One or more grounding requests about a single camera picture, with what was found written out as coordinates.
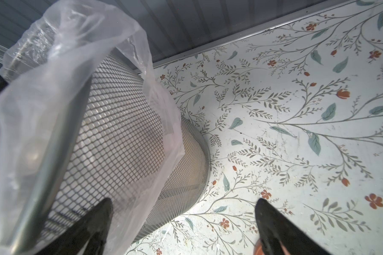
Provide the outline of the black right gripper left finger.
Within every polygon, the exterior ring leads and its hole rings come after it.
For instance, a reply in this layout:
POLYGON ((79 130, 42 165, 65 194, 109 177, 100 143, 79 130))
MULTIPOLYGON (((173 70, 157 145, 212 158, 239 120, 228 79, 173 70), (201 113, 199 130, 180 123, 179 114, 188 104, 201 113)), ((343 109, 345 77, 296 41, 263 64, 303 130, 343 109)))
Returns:
POLYGON ((105 198, 38 255, 102 255, 113 218, 113 203, 105 198))

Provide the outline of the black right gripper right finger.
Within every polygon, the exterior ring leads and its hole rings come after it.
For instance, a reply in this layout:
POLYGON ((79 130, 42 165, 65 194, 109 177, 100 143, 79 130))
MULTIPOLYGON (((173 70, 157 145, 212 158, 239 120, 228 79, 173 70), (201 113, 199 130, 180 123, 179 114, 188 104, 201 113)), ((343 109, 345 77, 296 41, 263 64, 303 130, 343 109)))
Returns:
POLYGON ((255 219, 265 255, 284 255, 280 242, 291 255, 329 254, 263 198, 256 203, 255 219))

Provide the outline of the orange jar lid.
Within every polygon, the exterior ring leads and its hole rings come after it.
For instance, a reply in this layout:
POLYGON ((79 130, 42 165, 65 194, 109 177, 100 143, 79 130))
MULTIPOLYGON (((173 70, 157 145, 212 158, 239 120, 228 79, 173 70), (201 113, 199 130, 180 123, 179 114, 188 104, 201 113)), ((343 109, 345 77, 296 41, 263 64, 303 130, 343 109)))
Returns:
MULTIPOLYGON (((281 246, 285 255, 290 255, 289 251, 286 249, 286 247, 281 242, 280 242, 280 246, 281 246)), ((261 240, 257 241, 255 248, 254 248, 253 255, 265 255, 261 240)))

